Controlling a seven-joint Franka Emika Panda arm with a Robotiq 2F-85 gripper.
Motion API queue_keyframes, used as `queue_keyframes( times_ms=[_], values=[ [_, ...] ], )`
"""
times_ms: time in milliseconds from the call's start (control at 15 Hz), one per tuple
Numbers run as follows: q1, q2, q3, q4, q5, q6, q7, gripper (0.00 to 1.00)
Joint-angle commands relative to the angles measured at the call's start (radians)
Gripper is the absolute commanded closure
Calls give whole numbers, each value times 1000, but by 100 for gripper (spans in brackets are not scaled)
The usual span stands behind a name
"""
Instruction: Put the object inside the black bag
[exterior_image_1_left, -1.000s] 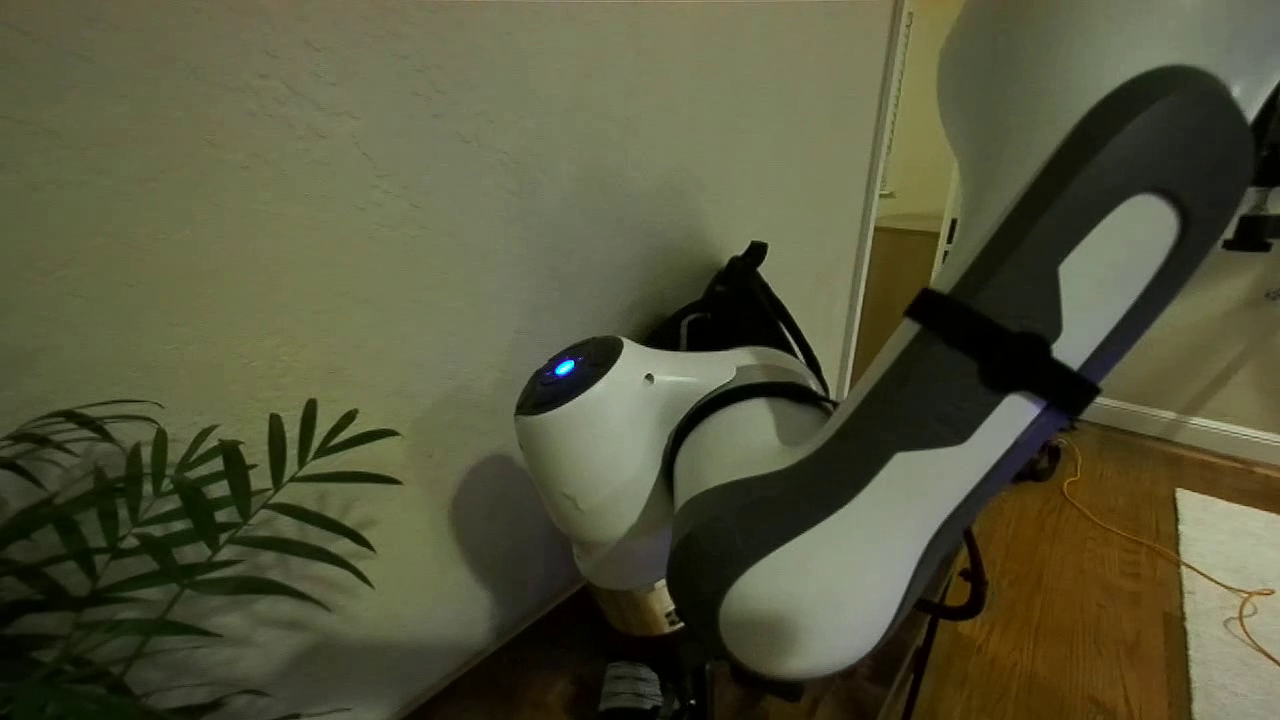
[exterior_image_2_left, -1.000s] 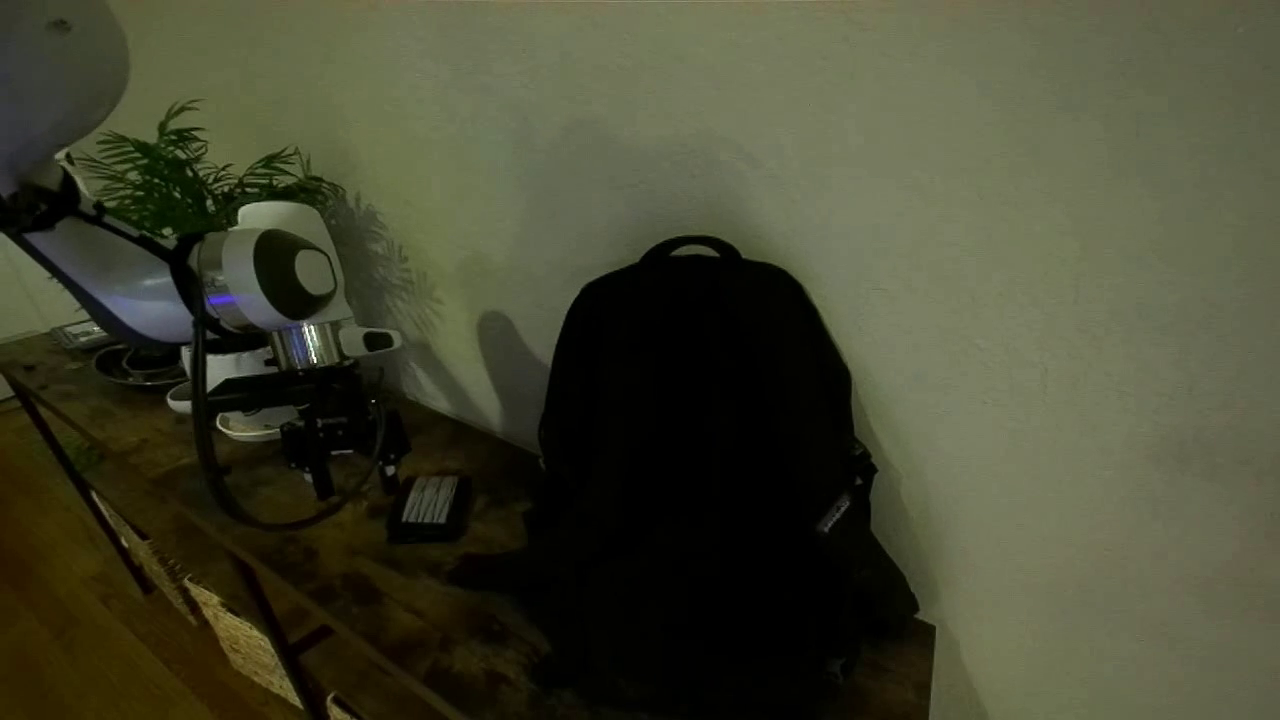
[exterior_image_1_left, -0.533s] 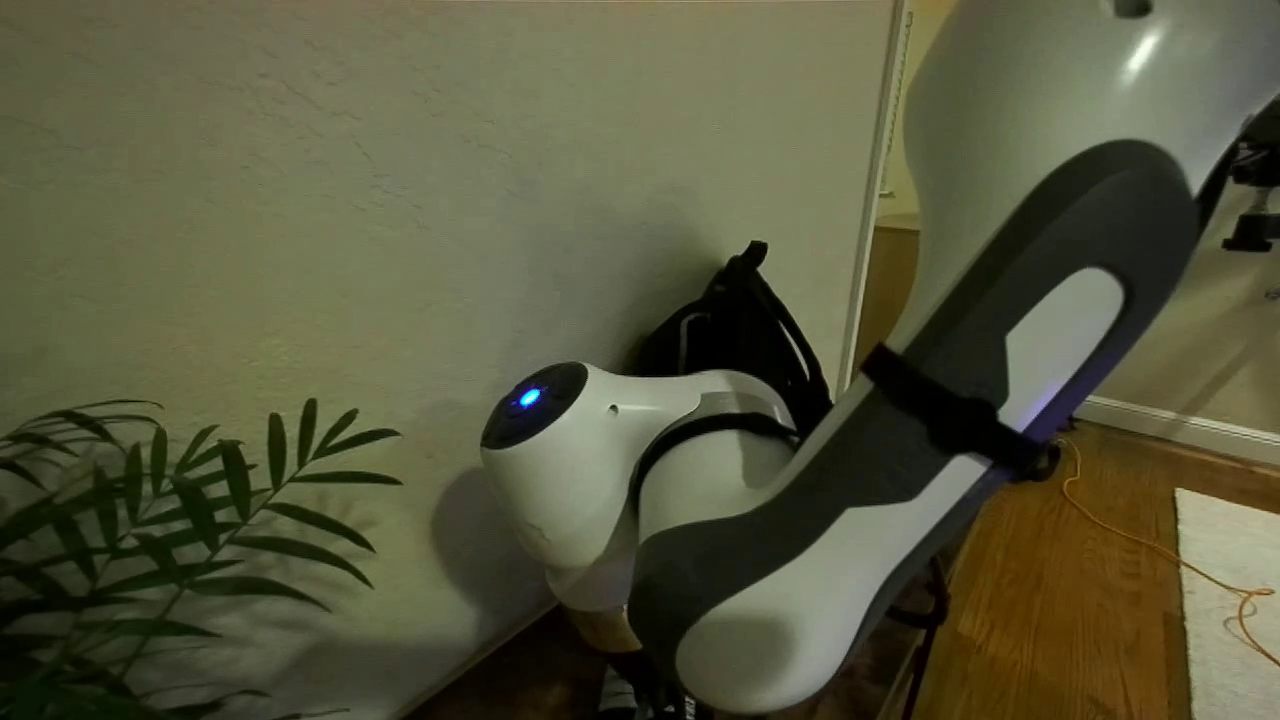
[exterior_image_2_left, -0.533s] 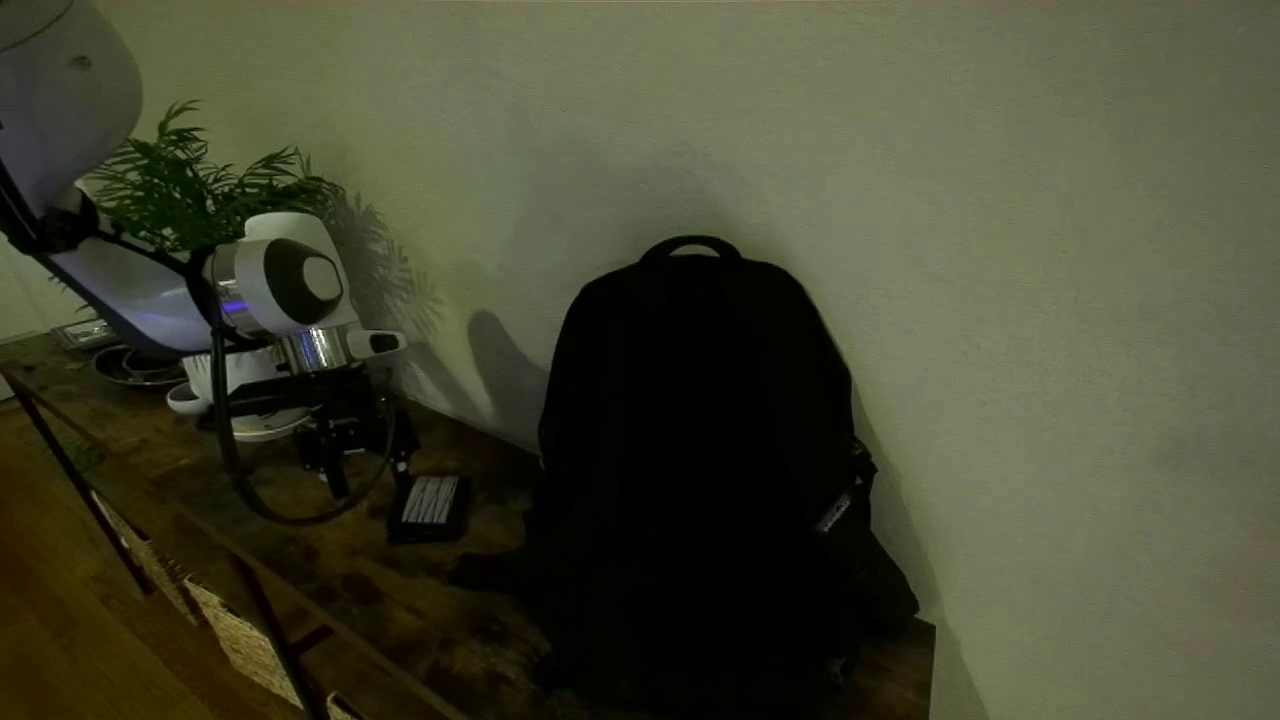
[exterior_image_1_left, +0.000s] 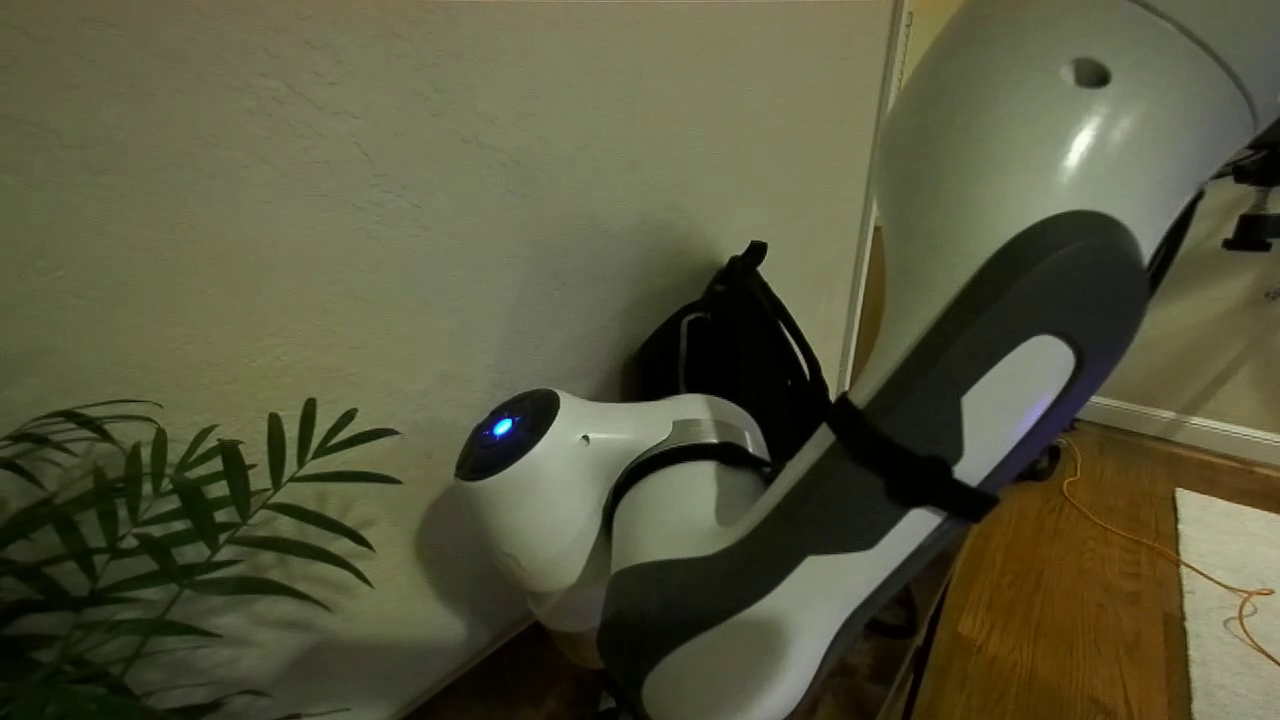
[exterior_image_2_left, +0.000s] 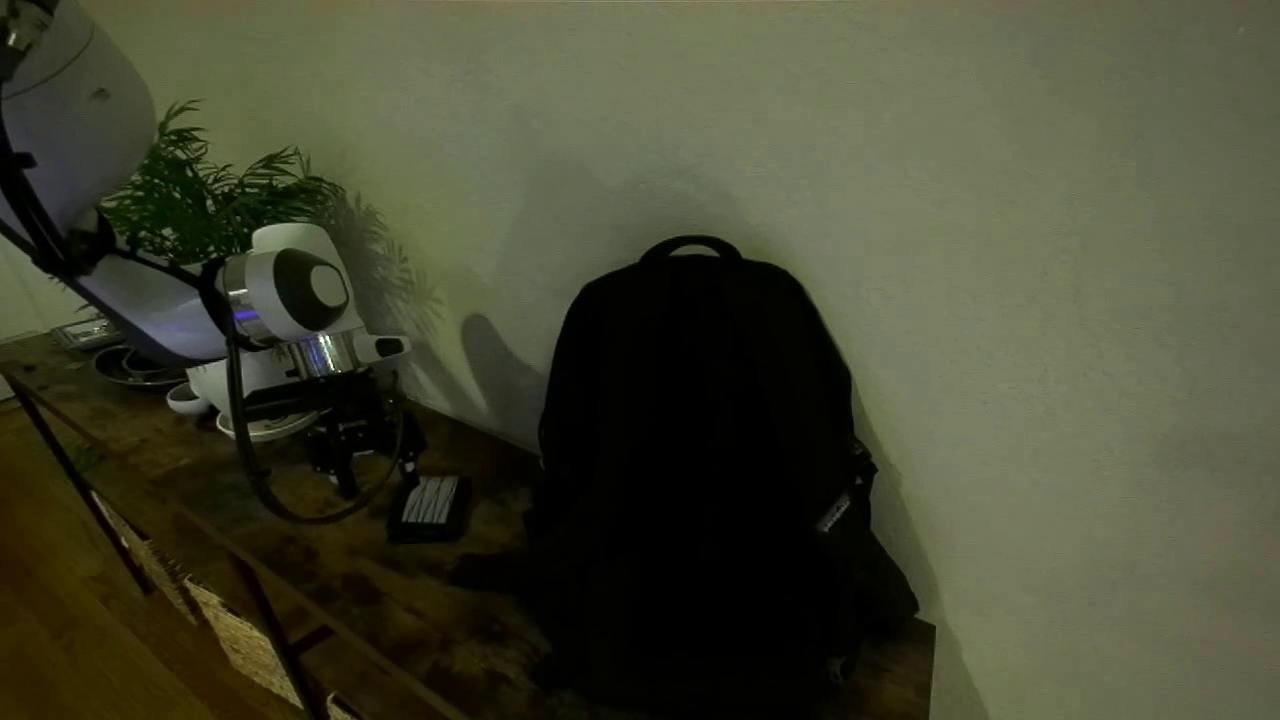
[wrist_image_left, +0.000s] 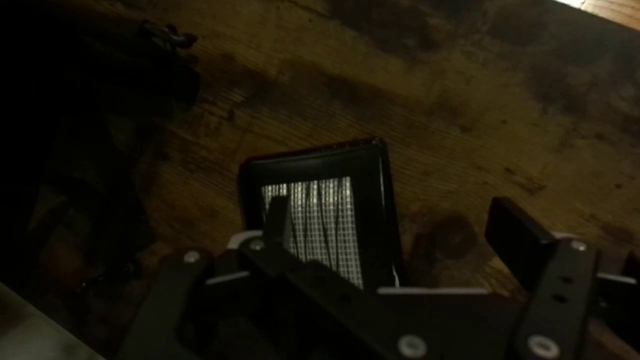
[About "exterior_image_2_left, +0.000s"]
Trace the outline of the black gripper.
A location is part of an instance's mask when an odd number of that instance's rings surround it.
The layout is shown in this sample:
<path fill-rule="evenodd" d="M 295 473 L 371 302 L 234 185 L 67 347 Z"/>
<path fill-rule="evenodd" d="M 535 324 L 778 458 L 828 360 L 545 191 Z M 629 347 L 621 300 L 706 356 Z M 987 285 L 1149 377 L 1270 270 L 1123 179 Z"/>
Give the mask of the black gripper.
<path fill-rule="evenodd" d="M 356 496 L 356 456 L 384 456 L 407 467 L 426 450 L 417 411 L 393 377 L 346 370 L 280 389 L 261 389 L 246 401 L 254 420 L 305 420 L 305 456 L 340 496 Z"/>

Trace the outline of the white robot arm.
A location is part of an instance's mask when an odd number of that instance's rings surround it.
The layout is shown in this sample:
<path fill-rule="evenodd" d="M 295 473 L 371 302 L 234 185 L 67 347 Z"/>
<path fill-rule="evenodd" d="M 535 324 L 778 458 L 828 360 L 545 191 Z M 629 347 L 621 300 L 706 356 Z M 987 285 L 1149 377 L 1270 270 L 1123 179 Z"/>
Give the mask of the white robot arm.
<path fill-rule="evenodd" d="M 323 179 L 292 153 L 241 171 L 153 103 L 80 0 L 0 5 L 3 239 L 124 340 L 219 384 L 241 450 L 292 420 L 340 493 L 354 458 L 411 465 L 411 420 L 370 366 L 393 337 L 359 326 L 356 286 L 315 208 Z"/>

